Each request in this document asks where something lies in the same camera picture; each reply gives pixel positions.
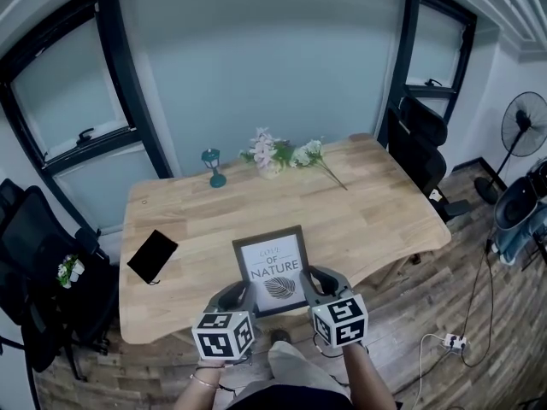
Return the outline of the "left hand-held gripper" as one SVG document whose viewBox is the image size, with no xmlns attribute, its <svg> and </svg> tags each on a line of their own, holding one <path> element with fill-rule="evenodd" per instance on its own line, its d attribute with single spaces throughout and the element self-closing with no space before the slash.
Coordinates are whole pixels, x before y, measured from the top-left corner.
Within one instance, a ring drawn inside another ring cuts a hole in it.
<svg viewBox="0 0 547 410">
<path fill-rule="evenodd" d="M 256 287 L 236 282 L 216 293 L 191 328 L 202 360 L 238 361 L 256 340 Z"/>
</svg>

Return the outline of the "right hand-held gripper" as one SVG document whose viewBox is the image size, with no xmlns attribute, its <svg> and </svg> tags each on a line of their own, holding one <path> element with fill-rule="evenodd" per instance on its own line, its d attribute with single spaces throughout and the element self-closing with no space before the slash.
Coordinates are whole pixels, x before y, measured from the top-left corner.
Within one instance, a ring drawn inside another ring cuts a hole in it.
<svg viewBox="0 0 547 410">
<path fill-rule="evenodd" d="M 328 267 L 310 266 L 299 280 L 310 306 L 315 332 L 334 349 L 361 342 L 368 332 L 368 311 L 347 278 Z"/>
</svg>

